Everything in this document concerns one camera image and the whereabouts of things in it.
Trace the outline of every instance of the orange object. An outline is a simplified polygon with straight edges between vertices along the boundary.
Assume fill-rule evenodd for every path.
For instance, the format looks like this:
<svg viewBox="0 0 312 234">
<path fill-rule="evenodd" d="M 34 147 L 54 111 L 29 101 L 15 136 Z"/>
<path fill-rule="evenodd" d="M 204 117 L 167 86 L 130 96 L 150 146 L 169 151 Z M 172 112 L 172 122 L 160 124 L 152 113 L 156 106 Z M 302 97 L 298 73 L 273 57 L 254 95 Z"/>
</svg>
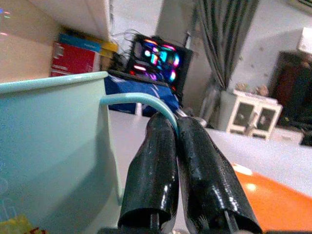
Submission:
<svg viewBox="0 0 312 234">
<path fill-rule="evenodd" d="M 312 198 L 237 164 L 236 175 L 262 230 L 312 231 Z"/>
</svg>

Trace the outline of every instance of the light blue plastic container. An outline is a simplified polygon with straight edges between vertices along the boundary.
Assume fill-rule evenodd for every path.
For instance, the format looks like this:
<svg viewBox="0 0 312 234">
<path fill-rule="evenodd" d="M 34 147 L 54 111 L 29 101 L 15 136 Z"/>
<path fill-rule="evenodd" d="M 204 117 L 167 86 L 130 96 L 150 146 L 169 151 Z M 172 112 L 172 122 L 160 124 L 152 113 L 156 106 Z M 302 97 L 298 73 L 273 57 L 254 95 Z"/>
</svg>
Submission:
<svg viewBox="0 0 312 234">
<path fill-rule="evenodd" d="M 0 221 L 52 234 L 115 226 L 120 182 L 106 72 L 0 84 Z"/>
</svg>

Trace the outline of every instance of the gray curtain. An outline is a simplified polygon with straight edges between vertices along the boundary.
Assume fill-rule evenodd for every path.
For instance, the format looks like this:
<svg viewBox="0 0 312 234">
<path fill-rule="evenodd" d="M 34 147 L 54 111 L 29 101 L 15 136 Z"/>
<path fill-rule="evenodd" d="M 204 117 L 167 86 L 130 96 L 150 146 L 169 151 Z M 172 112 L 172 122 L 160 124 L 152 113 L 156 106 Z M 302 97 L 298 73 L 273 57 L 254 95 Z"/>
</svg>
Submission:
<svg viewBox="0 0 312 234">
<path fill-rule="evenodd" d="M 200 116 L 209 120 L 220 90 L 226 90 L 237 64 L 241 47 L 256 11 L 258 0 L 197 0 L 197 15 L 211 82 Z"/>
</svg>

